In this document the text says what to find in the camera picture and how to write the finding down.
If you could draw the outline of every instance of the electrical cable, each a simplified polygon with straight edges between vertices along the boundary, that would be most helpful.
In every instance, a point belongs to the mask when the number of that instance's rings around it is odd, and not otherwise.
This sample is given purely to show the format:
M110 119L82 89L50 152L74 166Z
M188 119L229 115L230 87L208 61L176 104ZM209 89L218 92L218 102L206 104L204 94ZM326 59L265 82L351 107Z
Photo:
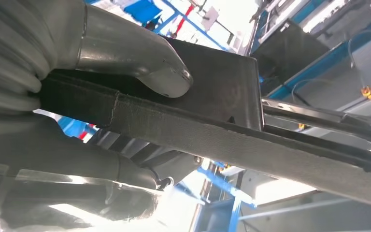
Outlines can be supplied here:
M296 102L295 102L295 94L294 94L296 87L297 87L300 83L303 83L303 82L309 82L309 81L324 82L324 83L327 83L327 84L332 84L332 83L333 83L333 81L328 81L328 80L319 80L319 79L311 79L311 80L302 80L302 81L298 81L298 82L297 82L297 83L292 87L292 90L291 90L291 97L292 97L292 101L293 101L294 103L296 103Z

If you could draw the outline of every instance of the gray metal panel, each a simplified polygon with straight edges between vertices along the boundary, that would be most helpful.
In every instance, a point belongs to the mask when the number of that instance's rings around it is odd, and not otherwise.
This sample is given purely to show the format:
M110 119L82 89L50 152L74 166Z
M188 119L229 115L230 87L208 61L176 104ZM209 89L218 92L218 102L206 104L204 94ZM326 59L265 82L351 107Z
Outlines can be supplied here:
M309 194L285 202L278 202L258 209L243 207L243 214L255 214L269 210L293 207L308 203L336 201L339 198L328 193ZM371 205L355 201L330 206L249 219L247 222L262 232L335 232L371 230ZM240 222L238 232L244 232Z
M313 107L337 110L338 108L362 98L362 85L359 76L371 86L371 42L354 52L356 67L350 68L350 61L345 60L318 78L310 81L297 91Z

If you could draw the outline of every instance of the blue frame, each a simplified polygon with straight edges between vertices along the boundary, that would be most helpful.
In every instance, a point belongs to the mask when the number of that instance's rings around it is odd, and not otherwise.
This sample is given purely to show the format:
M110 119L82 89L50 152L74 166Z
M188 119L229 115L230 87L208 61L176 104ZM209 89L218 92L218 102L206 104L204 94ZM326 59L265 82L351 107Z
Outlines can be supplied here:
M197 29L199 32L201 32L205 37L207 37L209 40L211 40L215 45L220 47L223 51L228 51L228 49L224 46L222 46L220 43L218 43L215 39L213 39L211 36L209 36L203 29L201 29L197 24L195 24L193 21L191 21L185 14L181 13L171 2L168 0L162 0L163 3L165 3L167 6L172 8L174 10L174 14L170 16L166 21L164 21L160 26L158 26L154 32L159 33L165 26L167 26L171 21L173 21L177 16L181 16L184 18L185 21L187 21L189 24L191 24L195 29Z
M197 171L212 182L215 186L223 190L224 192L228 193L229 195L233 196L233 199L229 199L226 201L221 201L221 202L215 202L207 205L207 207L210 208L216 208L218 210L224 210L224 206L232 204L232 211L231 211L231 216L229 218L228 222L228 232L236 232L237 226L239 223L239 218L240 218L240 210L241 210L241 205L242 203L247 204L251 208L256 208L256 204L254 203L254 199L252 199L248 194L243 192L242 190L234 187L224 179L220 178L219 176L216 176L214 173L212 173L209 170L205 170L201 167L197 169Z

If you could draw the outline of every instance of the metal pipe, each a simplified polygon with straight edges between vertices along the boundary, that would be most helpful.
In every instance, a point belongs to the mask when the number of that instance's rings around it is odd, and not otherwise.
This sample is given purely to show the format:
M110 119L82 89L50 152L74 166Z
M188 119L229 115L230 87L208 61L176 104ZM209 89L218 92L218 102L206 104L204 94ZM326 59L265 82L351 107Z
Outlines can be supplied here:
M246 215L246 216L240 217L238 220L241 221L241 220L252 219L252 218L273 216L273 215L277 215L277 214L284 214L284 213L290 213L290 212L300 211L300 210L304 210L304 209L313 209L313 208L318 208L318 207L330 206L330 205L346 203L346 202L350 202L350 201L351 201L350 199L341 198L341 199L334 199L334 200L329 200L329 201L303 204L303 205L298 205L298 206L293 206L293 207L287 207L287 208L271 210L271 211L267 211L267 212L261 212L261 213Z

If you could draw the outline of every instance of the yellow clip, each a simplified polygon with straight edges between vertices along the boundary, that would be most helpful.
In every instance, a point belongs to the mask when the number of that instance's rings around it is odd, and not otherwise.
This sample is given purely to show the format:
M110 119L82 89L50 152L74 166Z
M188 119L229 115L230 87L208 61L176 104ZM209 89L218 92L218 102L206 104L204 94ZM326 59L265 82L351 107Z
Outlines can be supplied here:
M362 88L360 91L362 92L362 95L365 98L371 100L371 87L370 86L366 86L366 87Z

